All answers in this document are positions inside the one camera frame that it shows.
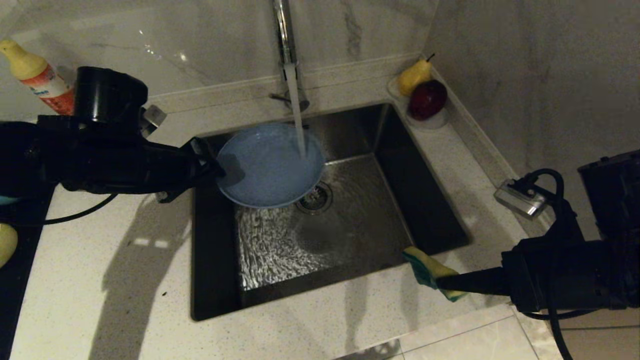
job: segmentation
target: stainless steel sink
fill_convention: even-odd
[[[327,163],[316,189],[285,208],[252,209],[195,190],[192,317],[204,320],[468,243],[394,108],[305,119]],[[207,140],[220,148],[232,133]]]

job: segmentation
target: yellow pear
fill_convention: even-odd
[[[413,64],[410,68],[402,71],[402,74],[398,76],[398,91],[404,96],[411,96],[413,89],[425,81],[431,80],[431,63],[429,60],[433,57],[431,55],[428,59],[419,59],[417,63]]]

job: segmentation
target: drain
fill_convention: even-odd
[[[318,215],[324,213],[332,202],[333,192],[331,188],[321,181],[296,203],[296,207],[305,214]]]

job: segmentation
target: white countertop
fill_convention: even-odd
[[[305,116],[390,102],[389,79],[310,89]],[[286,117],[266,97],[231,102],[169,114],[149,140],[180,146],[194,135]],[[500,252],[526,238],[515,217],[494,201],[495,188],[451,125],[412,133],[472,238],[436,258],[460,272],[499,266]],[[58,187],[48,217],[104,197]],[[470,295],[451,303],[418,285],[404,264],[194,322],[191,197],[156,204],[153,196],[121,195],[95,214],[46,226],[12,359],[333,359],[507,301]]]

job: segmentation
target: faucet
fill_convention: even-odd
[[[298,86],[298,99],[300,100],[300,111],[305,111],[309,107],[309,100],[300,86],[300,73],[298,68],[298,58],[296,56],[296,43],[293,40],[293,28],[291,24],[291,13],[289,12],[289,0],[273,0],[273,15],[276,21],[276,34],[278,37],[278,50],[280,52],[280,64],[282,66],[282,76],[285,83],[287,74],[285,65],[295,64],[296,84]],[[291,107],[291,97],[289,91],[283,95],[270,94],[270,98],[283,101],[287,107]]]

